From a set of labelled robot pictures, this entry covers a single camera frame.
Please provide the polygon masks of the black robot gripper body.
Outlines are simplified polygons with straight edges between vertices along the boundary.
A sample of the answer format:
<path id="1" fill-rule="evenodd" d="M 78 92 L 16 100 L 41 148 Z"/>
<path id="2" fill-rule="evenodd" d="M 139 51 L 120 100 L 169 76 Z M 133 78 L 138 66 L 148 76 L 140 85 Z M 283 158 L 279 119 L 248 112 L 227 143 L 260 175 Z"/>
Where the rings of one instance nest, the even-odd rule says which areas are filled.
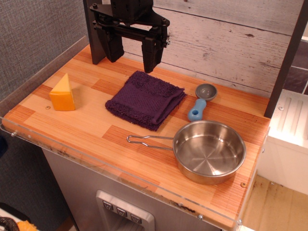
<path id="1" fill-rule="evenodd" d="M 154 39 L 168 45 L 167 27 L 170 21 L 153 10 L 152 0 L 112 0 L 110 4 L 94 3 L 94 29 L 103 43 L 121 42 L 122 38 L 143 41 Z"/>

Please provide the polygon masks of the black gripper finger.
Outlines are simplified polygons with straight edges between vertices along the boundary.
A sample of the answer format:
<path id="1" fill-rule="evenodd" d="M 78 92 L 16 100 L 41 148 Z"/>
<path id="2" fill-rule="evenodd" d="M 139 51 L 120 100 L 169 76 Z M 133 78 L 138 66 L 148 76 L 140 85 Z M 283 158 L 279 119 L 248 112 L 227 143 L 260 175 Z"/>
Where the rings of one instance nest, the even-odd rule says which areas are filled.
<path id="1" fill-rule="evenodd" d="M 145 37 L 142 40 L 142 57 L 145 73 L 150 73 L 161 63 L 166 43 L 155 38 Z"/>
<path id="2" fill-rule="evenodd" d="M 95 25 L 95 30 L 106 57 L 112 63 L 116 62 L 124 54 L 122 37 L 116 34 L 113 27 L 104 27 L 98 23 Z"/>

